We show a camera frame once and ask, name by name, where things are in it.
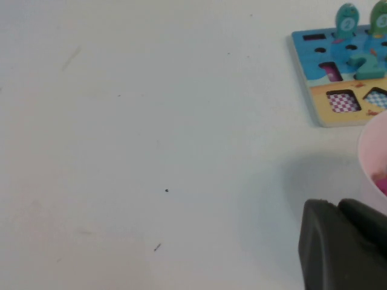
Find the puzzle hole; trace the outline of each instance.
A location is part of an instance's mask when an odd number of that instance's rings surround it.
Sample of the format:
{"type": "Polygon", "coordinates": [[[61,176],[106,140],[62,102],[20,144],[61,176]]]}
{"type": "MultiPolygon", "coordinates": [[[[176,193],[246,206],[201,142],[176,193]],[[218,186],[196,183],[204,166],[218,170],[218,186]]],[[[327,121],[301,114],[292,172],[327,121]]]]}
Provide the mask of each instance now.
{"type": "Polygon", "coordinates": [[[317,53],[324,53],[327,50],[324,47],[317,47],[314,51],[317,52],[317,53]]]}
{"type": "MultiPolygon", "coordinates": [[[[331,33],[332,37],[335,37],[334,36],[334,32],[331,33]]],[[[355,37],[356,36],[356,33],[355,32],[352,32],[352,35],[355,37]]]]}
{"type": "Polygon", "coordinates": [[[381,88],[372,88],[365,95],[364,99],[373,105],[376,105],[380,108],[387,109],[387,91],[381,88]]]}
{"type": "Polygon", "coordinates": [[[319,40],[319,39],[326,39],[327,37],[323,33],[319,34],[309,34],[309,35],[303,35],[302,38],[304,40],[319,40]]]}
{"type": "Polygon", "coordinates": [[[323,62],[319,64],[319,67],[325,70],[325,73],[331,82],[341,82],[343,80],[341,73],[334,62],[323,62]]]}
{"type": "Polygon", "coordinates": [[[331,109],[335,113],[357,112],[362,109],[355,94],[350,89],[327,92],[327,97],[331,109]]]}
{"type": "Polygon", "coordinates": [[[353,45],[353,44],[349,44],[345,47],[346,49],[348,50],[356,50],[357,49],[357,46],[356,45],[353,45]]]}

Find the number 2 piece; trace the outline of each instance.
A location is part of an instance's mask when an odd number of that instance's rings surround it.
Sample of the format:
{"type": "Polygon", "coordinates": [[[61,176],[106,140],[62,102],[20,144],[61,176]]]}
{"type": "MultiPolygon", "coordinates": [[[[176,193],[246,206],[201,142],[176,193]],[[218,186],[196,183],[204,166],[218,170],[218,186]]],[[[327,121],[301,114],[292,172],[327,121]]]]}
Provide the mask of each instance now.
{"type": "Polygon", "coordinates": [[[348,64],[359,67],[355,74],[357,80],[381,79],[385,76],[385,69],[379,67],[376,56],[372,54],[351,56],[348,64]]]}

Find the small debris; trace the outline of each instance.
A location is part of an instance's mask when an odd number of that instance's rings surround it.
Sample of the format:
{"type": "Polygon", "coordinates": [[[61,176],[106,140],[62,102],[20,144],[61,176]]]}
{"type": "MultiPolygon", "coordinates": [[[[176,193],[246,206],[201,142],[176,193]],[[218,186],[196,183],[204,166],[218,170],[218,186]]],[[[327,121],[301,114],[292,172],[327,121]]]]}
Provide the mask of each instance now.
{"type": "Polygon", "coordinates": [[[89,231],[89,230],[87,230],[85,228],[78,228],[75,232],[77,234],[83,234],[83,235],[86,235],[86,236],[92,236],[92,235],[96,234],[95,232],[89,231]]]}
{"type": "Polygon", "coordinates": [[[367,116],[376,116],[377,114],[379,114],[378,112],[373,112],[371,110],[368,110],[368,112],[366,113],[367,116]]]}
{"type": "Polygon", "coordinates": [[[362,82],[357,83],[356,85],[354,85],[355,88],[361,88],[363,86],[365,86],[365,85],[362,82]]]}
{"type": "Polygon", "coordinates": [[[161,246],[161,243],[159,243],[159,244],[157,245],[157,247],[153,250],[153,252],[156,252],[160,246],[161,246]]]}
{"type": "Polygon", "coordinates": [[[344,39],[336,39],[332,41],[332,44],[341,44],[344,41],[344,39]]]}
{"type": "Polygon", "coordinates": [[[377,57],[377,53],[376,53],[375,49],[372,48],[370,52],[371,52],[372,55],[377,57]]]}
{"type": "Polygon", "coordinates": [[[82,49],[81,49],[80,45],[78,45],[78,47],[75,49],[75,51],[70,55],[70,57],[63,64],[61,71],[65,71],[67,69],[69,64],[73,61],[73,59],[75,59],[77,57],[77,55],[80,53],[81,50],[82,49]]]}

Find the square cutout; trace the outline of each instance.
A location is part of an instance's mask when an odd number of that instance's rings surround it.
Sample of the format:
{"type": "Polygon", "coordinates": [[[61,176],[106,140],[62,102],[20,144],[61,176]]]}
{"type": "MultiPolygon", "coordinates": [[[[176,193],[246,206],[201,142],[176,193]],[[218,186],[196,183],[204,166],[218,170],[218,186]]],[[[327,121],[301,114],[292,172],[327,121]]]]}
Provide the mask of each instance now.
{"type": "Polygon", "coordinates": [[[327,92],[329,104],[335,113],[357,112],[362,108],[350,89],[327,92]]]}
{"type": "Polygon", "coordinates": [[[376,105],[382,109],[387,109],[387,91],[373,87],[364,97],[368,103],[376,105]]]}

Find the blue puzzle board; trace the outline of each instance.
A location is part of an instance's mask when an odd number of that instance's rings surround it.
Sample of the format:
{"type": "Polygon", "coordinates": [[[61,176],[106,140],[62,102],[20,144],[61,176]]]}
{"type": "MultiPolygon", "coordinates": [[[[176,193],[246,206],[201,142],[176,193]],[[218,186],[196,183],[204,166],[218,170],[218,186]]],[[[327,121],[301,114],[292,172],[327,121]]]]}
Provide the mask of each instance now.
{"type": "Polygon", "coordinates": [[[387,79],[356,80],[358,68],[348,64],[352,55],[373,54],[379,67],[387,71],[387,36],[376,38],[368,34],[369,29],[370,25],[360,25],[354,37],[341,41],[334,38],[335,28],[296,31],[291,35],[306,87],[322,126],[365,124],[372,116],[386,109],[387,99],[384,98],[387,95],[380,94],[383,99],[379,102],[366,98],[373,89],[387,91],[387,79]],[[332,80],[329,70],[321,67],[326,63],[335,64],[339,79],[332,80]],[[357,100],[359,111],[337,114],[332,110],[330,94],[343,93],[357,100]]]}

